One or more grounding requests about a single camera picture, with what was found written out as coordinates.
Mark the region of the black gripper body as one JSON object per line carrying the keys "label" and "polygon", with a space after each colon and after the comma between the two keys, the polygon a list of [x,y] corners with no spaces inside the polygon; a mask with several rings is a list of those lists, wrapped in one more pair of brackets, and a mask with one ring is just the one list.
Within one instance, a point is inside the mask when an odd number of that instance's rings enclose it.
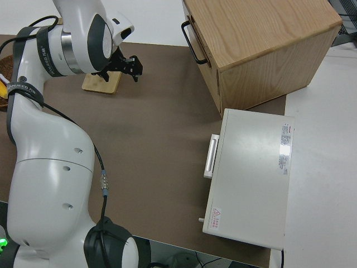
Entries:
{"label": "black gripper body", "polygon": [[111,55],[105,71],[121,71],[126,62],[126,57],[123,55],[120,47]]}

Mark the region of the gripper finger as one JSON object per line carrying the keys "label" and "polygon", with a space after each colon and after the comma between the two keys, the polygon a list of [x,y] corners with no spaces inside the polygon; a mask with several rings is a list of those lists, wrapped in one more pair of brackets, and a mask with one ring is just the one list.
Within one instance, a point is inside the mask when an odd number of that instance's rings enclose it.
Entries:
{"label": "gripper finger", "polygon": [[133,78],[135,82],[138,82],[138,78],[142,75],[143,66],[136,55],[127,59],[128,74]]}
{"label": "gripper finger", "polygon": [[106,83],[108,83],[109,82],[108,72],[109,72],[109,69],[104,68],[103,70],[101,70],[99,72],[92,73],[92,75],[98,75],[99,77],[103,78]]}

